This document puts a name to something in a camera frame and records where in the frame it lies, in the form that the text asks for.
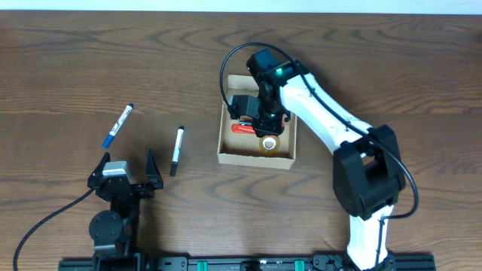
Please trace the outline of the black whiteboard marker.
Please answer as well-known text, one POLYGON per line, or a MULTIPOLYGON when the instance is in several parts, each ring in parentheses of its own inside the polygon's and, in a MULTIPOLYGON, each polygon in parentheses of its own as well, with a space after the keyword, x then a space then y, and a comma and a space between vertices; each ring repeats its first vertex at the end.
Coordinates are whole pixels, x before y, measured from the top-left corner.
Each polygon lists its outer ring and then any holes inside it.
POLYGON ((169 171, 169 175, 171 177, 174 177, 176 175, 184 134, 185 134, 185 128, 183 126, 180 126, 177 129, 177 133, 176 133, 175 145, 174 145, 174 150, 172 154, 172 162, 171 162, 171 167, 169 171))

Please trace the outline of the blue whiteboard marker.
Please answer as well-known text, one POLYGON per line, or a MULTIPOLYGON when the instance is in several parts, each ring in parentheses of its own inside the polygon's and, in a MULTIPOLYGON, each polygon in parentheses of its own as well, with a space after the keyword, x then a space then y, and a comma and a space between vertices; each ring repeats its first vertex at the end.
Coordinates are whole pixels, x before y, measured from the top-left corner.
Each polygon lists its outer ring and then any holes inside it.
POLYGON ((113 142, 115 136, 117 135, 117 133, 119 132, 123 124, 125 123, 126 119, 129 117, 133 109, 134 109, 133 103, 130 103, 125 107, 120 117, 117 119, 116 123, 112 127, 111 131, 108 133, 105 140, 103 141, 102 143, 103 148, 107 149, 110 146, 110 144, 113 142))

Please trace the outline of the yellow clear tape roll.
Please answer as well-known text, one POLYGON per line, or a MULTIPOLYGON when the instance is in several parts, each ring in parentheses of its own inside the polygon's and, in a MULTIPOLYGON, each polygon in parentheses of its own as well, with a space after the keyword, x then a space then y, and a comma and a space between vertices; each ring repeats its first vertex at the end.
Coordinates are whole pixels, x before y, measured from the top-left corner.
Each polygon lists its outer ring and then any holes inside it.
POLYGON ((280 145, 278 136, 266 135, 259 140, 259 151, 264 156, 274 156, 278 152, 280 145))

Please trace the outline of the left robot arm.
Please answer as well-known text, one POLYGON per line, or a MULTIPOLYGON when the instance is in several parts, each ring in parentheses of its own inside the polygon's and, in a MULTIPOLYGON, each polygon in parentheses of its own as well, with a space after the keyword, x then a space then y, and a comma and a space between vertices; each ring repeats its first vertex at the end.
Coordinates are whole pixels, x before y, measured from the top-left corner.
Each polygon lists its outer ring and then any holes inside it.
POLYGON ((148 151, 145 167, 146 182, 133 184, 126 161, 112 162, 106 152, 87 180, 95 194, 110 203, 110 209, 93 217, 89 234, 94 242, 95 270, 156 270, 156 260, 137 247, 140 202, 154 197, 163 188, 163 179, 148 151))

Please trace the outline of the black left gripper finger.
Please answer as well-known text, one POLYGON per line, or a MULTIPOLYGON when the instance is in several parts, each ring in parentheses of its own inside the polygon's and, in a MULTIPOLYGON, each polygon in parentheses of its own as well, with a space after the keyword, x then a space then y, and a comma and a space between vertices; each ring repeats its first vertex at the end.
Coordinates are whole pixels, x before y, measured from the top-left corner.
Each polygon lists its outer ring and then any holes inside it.
POLYGON ((154 151, 152 148, 148 150, 145 177, 149 180, 154 189, 163 189, 163 179, 160 175, 159 169, 157 168, 154 158, 154 151))
POLYGON ((89 188, 98 188, 104 181, 104 177, 102 171, 106 165, 110 161, 110 153, 105 152, 102 159, 100 160, 97 167, 93 170, 91 175, 87 179, 87 186, 89 188))

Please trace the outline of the red utility knife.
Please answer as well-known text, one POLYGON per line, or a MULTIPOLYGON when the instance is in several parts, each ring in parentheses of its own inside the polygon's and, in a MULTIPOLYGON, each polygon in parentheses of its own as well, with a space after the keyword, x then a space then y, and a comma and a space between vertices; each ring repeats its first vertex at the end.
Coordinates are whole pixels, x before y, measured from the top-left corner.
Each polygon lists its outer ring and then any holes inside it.
POLYGON ((240 123, 232 124, 231 131, 234 133, 255 134, 255 130, 252 126, 242 125, 240 123))

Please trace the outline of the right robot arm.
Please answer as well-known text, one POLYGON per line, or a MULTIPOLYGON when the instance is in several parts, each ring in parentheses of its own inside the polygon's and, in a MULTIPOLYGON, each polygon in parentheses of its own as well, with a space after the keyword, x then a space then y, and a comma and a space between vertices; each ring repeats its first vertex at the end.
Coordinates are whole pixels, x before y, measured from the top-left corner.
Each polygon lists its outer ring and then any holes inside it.
POLYGON ((250 117, 258 138, 279 136, 297 115, 333 156, 333 189, 349 214, 347 256, 357 270, 384 266, 385 220, 405 188, 395 133, 359 120, 332 99, 299 61, 280 63, 268 49, 253 53, 246 68, 257 96, 235 95, 228 105, 233 119, 250 117))

